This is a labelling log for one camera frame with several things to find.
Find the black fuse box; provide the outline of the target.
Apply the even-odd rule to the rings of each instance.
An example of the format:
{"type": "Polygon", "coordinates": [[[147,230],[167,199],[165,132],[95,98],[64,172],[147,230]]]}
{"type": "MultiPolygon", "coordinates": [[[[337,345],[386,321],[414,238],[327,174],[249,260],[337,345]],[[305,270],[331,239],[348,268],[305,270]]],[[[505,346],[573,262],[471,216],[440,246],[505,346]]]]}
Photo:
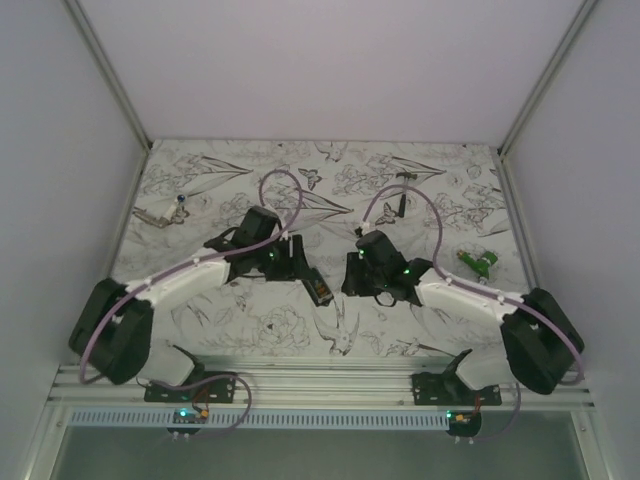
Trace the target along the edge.
{"type": "Polygon", "coordinates": [[[311,268],[308,271],[304,286],[317,307],[327,307],[334,299],[329,285],[317,268],[311,268]]]}

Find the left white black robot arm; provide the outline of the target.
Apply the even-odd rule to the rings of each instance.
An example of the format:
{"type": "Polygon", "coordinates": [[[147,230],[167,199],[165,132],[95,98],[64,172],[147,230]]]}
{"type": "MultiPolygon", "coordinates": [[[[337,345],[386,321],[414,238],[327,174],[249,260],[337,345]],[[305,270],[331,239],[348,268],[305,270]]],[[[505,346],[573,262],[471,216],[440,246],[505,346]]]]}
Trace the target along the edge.
{"type": "Polygon", "coordinates": [[[156,318],[252,270],[268,281],[303,281],[307,269],[301,235],[286,233],[274,212],[254,206],[239,226],[164,271],[125,283],[105,278],[93,288],[69,338],[80,357],[79,380],[91,383],[87,369],[93,367],[98,379],[114,385],[140,376],[168,386],[181,401],[193,401],[205,379],[184,348],[154,338],[156,318]]]}

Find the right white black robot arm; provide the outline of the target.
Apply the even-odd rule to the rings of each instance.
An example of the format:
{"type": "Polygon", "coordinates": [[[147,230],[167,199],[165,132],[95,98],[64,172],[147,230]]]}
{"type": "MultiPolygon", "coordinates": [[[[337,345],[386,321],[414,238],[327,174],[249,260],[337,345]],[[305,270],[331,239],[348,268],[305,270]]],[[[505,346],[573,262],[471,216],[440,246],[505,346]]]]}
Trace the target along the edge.
{"type": "Polygon", "coordinates": [[[463,350],[441,373],[445,396],[458,405],[486,387],[511,382],[549,395],[584,350],[581,336],[548,291],[503,292],[463,280],[433,261],[406,260],[379,230],[361,236],[347,255],[342,291],[351,297],[386,294],[393,304],[407,303],[416,313],[452,314],[497,328],[500,346],[463,350]]]}

